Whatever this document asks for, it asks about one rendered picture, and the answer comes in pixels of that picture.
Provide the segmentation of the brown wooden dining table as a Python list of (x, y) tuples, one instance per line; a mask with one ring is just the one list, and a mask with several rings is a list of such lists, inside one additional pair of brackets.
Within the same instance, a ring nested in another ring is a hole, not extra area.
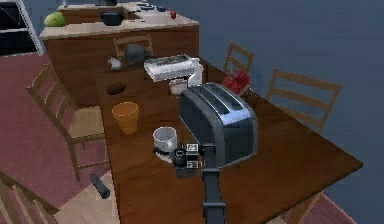
[[(172, 126), (181, 141), (192, 135), (178, 115), (166, 83), (153, 83), (143, 68), (93, 71), (107, 139), (121, 224), (203, 224), (203, 183), (198, 175), (177, 178), (156, 157), (153, 131)], [(109, 95), (121, 82), (126, 89)], [(227, 204), (226, 224), (265, 224), (361, 168), (359, 160), (257, 95), (246, 96), (259, 124), (256, 155), (226, 167), (220, 188)], [(139, 107), (138, 127), (124, 134), (112, 115), (121, 102)]]

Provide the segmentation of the black pot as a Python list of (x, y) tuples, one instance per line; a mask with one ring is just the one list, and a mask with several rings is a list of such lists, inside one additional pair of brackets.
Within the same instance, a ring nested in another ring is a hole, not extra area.
[(124, 20), (123, 12), (104, 11), (99, 13), (101, 21), (106, 26), (119, 26)]

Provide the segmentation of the orange cup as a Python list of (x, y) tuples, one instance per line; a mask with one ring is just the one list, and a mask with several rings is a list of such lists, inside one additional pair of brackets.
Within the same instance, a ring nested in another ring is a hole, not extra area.
[(121, 102), (112, 108), (112, 115), (124, 134), (137, 130), (139, 107), (136, 103)]

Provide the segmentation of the white framed window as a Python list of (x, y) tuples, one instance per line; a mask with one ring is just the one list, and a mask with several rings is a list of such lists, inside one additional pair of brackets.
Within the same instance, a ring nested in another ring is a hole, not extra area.
[(0, 56), (43, 54), (23, 0), (0, 0)]

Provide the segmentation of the black cylinder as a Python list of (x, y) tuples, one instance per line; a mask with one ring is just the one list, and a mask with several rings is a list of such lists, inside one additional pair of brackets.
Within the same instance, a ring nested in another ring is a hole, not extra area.
[(110, 197), (110, 189), (104, 184), (98, 175), (90, 174), (90, 181), (102, 199), (107, 199)]

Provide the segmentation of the red object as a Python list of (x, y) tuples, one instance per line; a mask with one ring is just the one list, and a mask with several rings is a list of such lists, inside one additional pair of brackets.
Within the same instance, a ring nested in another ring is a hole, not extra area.
[(241, 95), (250, 86), (250, 78), (242, 70), (233, 70), (224, 79), (223, 85), (232, 92)]

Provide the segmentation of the white mug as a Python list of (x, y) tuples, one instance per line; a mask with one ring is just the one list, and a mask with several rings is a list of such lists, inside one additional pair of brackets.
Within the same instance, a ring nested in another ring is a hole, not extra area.
[(173, 152), (177, 148), (177, 132), (173, 127), (163, 126), (153, 132), (155, 151)]

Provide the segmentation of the dark brown bowl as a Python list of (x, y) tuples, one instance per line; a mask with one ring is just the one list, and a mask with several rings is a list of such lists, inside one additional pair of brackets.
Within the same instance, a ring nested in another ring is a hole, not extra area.
[(123, 84), (123, 83), (121, 83), (121, 82), (118, 82), (118, 83), (110, 84), (110, 85), (106, 88), (106, 92), (107, 92), (109, 95), (117, 95), (117, 94), (122, 93), (125, 89), (126, 89), (126, 85)]

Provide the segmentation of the brown kitchen counter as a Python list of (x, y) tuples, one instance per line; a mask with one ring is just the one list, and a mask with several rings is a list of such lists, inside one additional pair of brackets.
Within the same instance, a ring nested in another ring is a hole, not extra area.
[[(46, 27), (40, 34), (50, 61), (64, 87), (81, 106), (96, 105), (98, 91), (93, 67), (103, 67), (116, 55), (113, 39), (150, 35), (156, 57), (199, 55), (199, 23), (169, 11), (141, 10), (137, 2), (115, 6), (90, 4), (61, 6), (67, 25)], [(123, 12), (119, 26), (106, 26), (99, 13)]]

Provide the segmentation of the white bottle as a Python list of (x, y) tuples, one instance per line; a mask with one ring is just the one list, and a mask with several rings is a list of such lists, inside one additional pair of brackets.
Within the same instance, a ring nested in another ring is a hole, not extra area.
[(193, 74), (188, 78), (187, 86), (192, 87), (202, 84), (203, 66), (200, 64), (199, 58), (192, 58)]

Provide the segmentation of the small white cup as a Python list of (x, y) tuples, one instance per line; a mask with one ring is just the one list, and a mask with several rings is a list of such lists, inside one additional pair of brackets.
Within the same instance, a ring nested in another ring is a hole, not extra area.
[(174, 79), (169, 82), (169, 87), (172, 95), (180, 95), (187, 88), (185, 79)]

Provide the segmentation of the silver black toaster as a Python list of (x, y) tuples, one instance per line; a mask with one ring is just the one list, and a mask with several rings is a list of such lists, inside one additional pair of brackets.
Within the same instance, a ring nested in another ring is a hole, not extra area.
[(204, 83), (182, 91), (179, 117), (200, 144), (216, 147), (219, 167), (253, 156), (258, 149), (254, 110), (237, 94), (218, 83)]

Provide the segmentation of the small white teapot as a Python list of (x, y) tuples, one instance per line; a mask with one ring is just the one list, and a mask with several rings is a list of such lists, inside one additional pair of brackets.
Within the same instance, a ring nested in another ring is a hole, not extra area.
[(122, 63), (116, 59), (116, 58), (110, 58), (108, 60), (108, 63), (111, 65), (111, 70), (112, 71), (120, 71), (122, 67)]

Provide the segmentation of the dark grey kettle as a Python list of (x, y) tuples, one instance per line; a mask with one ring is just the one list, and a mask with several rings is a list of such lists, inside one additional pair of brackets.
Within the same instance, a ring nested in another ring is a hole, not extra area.
[(124, 51), (124, 59), (128, 66), (144, 63), (149, 56), (149, 52), (137, 44), (128, 44)]

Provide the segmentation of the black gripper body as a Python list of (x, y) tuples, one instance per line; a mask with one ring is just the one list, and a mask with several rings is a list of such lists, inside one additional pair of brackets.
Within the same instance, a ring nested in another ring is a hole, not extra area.
[(177, 178), (191, 177), (196, 174), (198, 161), (196, 155), (188, 155), (183, 148), (177, 148), (171, 155)]

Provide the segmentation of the green lettuce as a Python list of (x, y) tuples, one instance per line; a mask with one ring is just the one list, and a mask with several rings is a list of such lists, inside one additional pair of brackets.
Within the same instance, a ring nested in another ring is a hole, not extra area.
[(57, 11), (46, 16), (44, 24), (47, 27), (63, 27), (67, 25), (64, 15)]

